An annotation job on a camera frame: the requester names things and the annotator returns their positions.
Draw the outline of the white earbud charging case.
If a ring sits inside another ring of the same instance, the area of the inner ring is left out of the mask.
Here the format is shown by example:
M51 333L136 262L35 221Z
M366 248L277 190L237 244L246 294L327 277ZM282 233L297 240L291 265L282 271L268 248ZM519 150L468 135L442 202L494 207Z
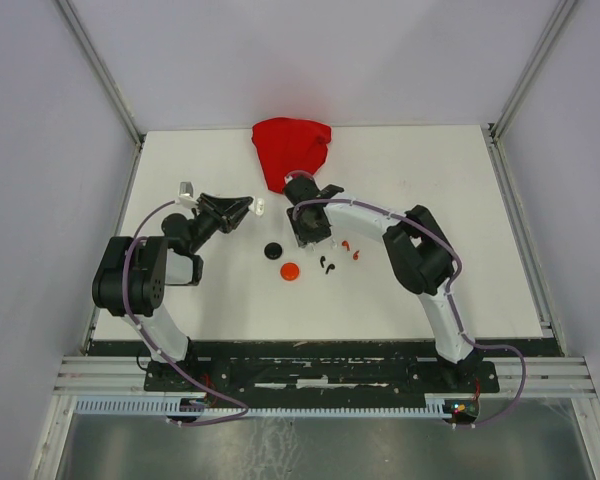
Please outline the white earbud charging case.
M263 198L255 198L250 210L258 217L264 215L265 212L265 200Z

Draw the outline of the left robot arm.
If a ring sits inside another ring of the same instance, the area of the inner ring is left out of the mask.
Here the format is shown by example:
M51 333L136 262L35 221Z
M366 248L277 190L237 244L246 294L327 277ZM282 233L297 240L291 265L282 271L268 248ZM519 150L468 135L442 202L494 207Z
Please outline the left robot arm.
M247 214L261 215L264 203L251 196L195 196L189 183L181 186L176 199L151 214L180 205L192 216L169 214L158 236L142 237L137 229L132 236L112 237L92 281L92 299L97 308L134 328L152 360L168 364L167 379L178 389L189 390L199 383L201 366L192 359L192 341L164 304L166 287L197 286L204 268L198 254L202 246L218 232L236 230Z

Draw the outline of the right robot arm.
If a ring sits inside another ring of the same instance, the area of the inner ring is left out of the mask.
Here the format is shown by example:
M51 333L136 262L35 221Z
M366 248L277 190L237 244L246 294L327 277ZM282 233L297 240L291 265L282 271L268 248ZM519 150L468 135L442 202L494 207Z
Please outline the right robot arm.
M440 382L461 391L474 381L481 357L452 294L462 263L426 207L396 213L358 200L336 185L319 189L306 176L290 179L283 195L292 204L287 215L301 247L330 238L334 227L382 244L398 283L418 297L425 311L441 363Z

